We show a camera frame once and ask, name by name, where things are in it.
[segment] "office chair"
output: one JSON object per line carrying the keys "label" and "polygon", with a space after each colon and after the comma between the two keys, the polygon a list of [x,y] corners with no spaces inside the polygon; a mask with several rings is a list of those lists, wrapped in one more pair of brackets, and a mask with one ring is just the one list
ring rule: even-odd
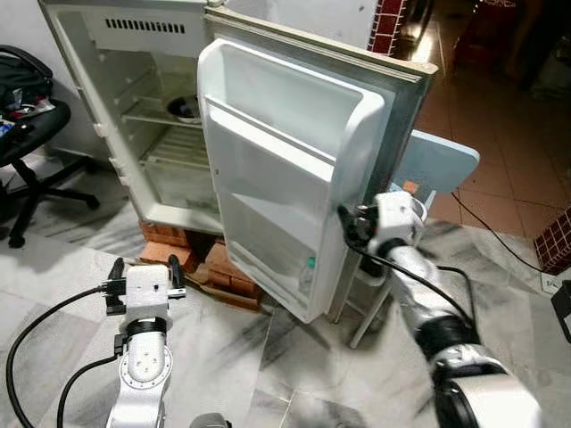
{"label": "office chair", "polygon": [[[22,64],[30,66],[48,80],[51,80],[53,76],[52,71],[45,64],[21,49],[0,45],[0,54],[9,54],[17,57],[22,61],[20,66]],[[86,169],[87,172],[95,171],[95,164],[87,156],[82,157],[50,177],[42,179],[38,179],[34,171],[28,168],[21,159],[47,143],[70,121],[70,107],[66,103],[53,98],[50,98],[50,103],[55,107],[53,110],[29,119],[20,120],[8,133],[0,136],[0,168],[12,164],[27,185],[12,192],[7,192],[0,185],[0,214],[5,212],[5,208],[9,203],[28,197],[12,229],[9,232],[5,227],[0,230],[0,239],[4,239],[7,235],[10,236],[8,244],[11,248],[20,248],[24,245],[26,242],[23,236],[24,232],[36,211],[37,205],[46,196],[83,201],[91,210],[99,207],[99,201],[92,194],[57,188],[64,179],[80,169]]]}

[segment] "marble floor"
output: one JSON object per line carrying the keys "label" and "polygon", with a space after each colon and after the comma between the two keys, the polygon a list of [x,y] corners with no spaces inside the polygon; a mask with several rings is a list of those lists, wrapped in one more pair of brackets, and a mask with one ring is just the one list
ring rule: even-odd
{"label": "marble floor", "polygon": [[[100,210],[42,202],[23,249],[0,242],[2,369],[12,341],[31,319],[98,284],[116,257],[134,257],[144,245],[137,214],[112,173],[78,176],[69,186],[95,193]],[[526,240],[503,237],[534,260]],[[568,426],[571,345],[539,275],[482,229],[431,221],[420,247],[437,263],[462,268],[473,278],[485,345],[537,397],[546,426]],[[461,278],[446,276],[445,288],[467,303]],[[168,427],[188,426],[212,411],[236,428],[437,426],[426,363],[393,303],[356,350],[346,345],[360,321],[351,308],[339,324],[321,317],[305,325],[282,308],[252,314],[193,290],[170,307],[175,365],[166,395]],[[64,383],[80,366],[111,355],[118,323],[105,316],[102,297],[92,296],[44,322],[24,342],[15,380],[32,423],[55,425]],[[66,426],[104,426],[118,391],[116,372],[116,364],[110,364],[78,380],[66,407]],[[19,426],[4,387],[0,424]]]}

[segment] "black bag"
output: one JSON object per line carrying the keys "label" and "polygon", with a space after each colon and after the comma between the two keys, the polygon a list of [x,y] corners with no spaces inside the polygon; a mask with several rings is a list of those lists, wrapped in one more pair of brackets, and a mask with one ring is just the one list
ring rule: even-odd
{"label": "black bag", "polygon": [[[38,58],[8,45],[0,45],[0,111],[22,104],[36,104],[39,96],[52,93],[52,71]],[[14,97],[14,90],[21,90]]]}

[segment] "refrigerator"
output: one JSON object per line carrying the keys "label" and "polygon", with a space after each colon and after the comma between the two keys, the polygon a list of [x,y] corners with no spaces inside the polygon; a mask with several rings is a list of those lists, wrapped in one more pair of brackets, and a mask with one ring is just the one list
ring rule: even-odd
{"label": "refrigerator", "polygon": [[302,321],[327,312],[359,262],[336,207],[387,189],[437,68],[218,0],[40,5],[140,218],[224,235]]}

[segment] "chair base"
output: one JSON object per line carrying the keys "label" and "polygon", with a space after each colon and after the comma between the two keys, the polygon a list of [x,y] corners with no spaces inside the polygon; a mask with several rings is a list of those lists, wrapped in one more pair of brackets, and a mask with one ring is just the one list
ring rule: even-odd
{"label": "chair base", "polygon": [[91,210],[96,210],[100,205],[97,198],[92,194],[56,188],[64,179],[70,177],[80,169],[85,168],[87,172],[95,172],[95,164],[87,156],[42,180],[38,180],[34,171],[28,168],[22,160],[18,159],[12,165],[28,186],[11,193],[6,193],[4,189],[2,189],[0,190],[0,193],[2,193],[0,194],[0,200],[2,200],[3,203],[7,203],[26,196],[28,196],[28,199],[21,208],[16,223],[10,232],[6,233],[7,227],[0,227],[0,240],[6,236],[10,236],[10,241],[8,242],[10,248],[21,248],[24,245],[26,242],[24,233],[29,226],[29,222],[34,212],[36,212],[37,205],[47,195],[83,201]]}

